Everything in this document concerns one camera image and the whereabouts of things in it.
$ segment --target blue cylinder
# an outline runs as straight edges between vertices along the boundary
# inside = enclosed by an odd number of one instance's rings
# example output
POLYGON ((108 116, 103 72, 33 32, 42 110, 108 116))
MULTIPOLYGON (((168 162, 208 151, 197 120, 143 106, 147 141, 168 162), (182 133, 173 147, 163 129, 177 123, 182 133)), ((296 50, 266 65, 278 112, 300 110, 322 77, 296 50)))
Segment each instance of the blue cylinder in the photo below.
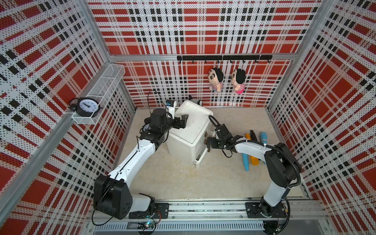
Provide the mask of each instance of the blue cylinder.
POLYGON ((245 153, 241 154, 243 156, 243 164, 246 171, 249 171, 249 162, 248 162, 248 155, 245 153))
POLYGON ((261 132, 260 141, 263 144, 267 144, 268 136, 266 135, 265 132, 261 132))

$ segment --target wire mesh basket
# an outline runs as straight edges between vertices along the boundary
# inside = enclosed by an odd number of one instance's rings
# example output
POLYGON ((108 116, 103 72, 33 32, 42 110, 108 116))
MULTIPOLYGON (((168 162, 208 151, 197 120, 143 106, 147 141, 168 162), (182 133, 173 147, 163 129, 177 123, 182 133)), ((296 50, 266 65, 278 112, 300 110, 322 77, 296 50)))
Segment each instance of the wire mesh basket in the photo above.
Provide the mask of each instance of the wire mesh basket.
POLYGON ((95 99, 99 104, 100 110, 94 117, 94 113, 92 113, 90 117, 82 117, 75 112, 72 118, 75 122, 77 122, 77 124, 95 125, 98 123, 105 110, 105 107, 115 91, 116 86, 119 84, 120 80, 125 74, 123 65, 110 64, 106 66, 106 70, 86 96, 88 98, 95 99))

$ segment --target plush doll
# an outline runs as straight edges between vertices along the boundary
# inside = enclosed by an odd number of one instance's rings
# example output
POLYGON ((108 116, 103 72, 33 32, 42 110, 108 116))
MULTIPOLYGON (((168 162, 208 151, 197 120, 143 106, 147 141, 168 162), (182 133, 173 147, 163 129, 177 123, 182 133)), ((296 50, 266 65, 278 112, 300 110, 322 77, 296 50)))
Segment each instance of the plush doll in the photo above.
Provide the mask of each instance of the plush doll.
POLYGON ((237 94, 243 93, 245 90, 244 81, 246 80, 246 72, 240 68, 231 74, 231 83, 234 85, 237 94))
POLYGON ((212 68, 208 74, 209 82, 212 84, 214 93, 221 92, 223 88, 223 72, 219 68, 212 68))

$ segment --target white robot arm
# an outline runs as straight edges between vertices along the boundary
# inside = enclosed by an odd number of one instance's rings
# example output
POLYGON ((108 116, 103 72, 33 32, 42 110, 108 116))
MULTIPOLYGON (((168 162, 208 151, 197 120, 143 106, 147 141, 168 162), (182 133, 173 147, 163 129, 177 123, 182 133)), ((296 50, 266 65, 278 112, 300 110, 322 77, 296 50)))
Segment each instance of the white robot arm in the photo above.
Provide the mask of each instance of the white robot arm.
MULTIPOLYGON (((149 122, 149 129, 145 130, 138 145, 125 160, 107 176, 99 176, 94 186, 94 208, 117 219, 123 219, 129 212, 146 211, 154 213, 154 198, 148 195, 131 195, 129 187, 133 178, 146 160, 164 142, 164 135, 171 128, 185 128, 187 116, 169 118, 164 109, 155 109, 149 122)), ((264 217, 271 217, 281 201, 293 186, 300 184, 300 165, 282 143, 274 146, 247 140, 242 136, 232 136, 224 124, 214 123, 218 138, 208 137, 208 149, 227 149, 232 152, 246 153, 267 163, 272 182, 268 191, 260 200, 260 213, 264 217)))

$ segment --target clock face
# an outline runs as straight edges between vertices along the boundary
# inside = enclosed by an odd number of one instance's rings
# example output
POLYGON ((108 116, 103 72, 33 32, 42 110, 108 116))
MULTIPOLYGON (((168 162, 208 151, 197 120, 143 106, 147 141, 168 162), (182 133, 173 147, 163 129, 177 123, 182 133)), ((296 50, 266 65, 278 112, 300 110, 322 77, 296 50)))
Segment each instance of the clock face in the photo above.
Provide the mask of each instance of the clock face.
POLYGON ((84 99, 80 102, 80 108, 85 112, 95 112, 98 110, 98 104, 94 100, 84 99))

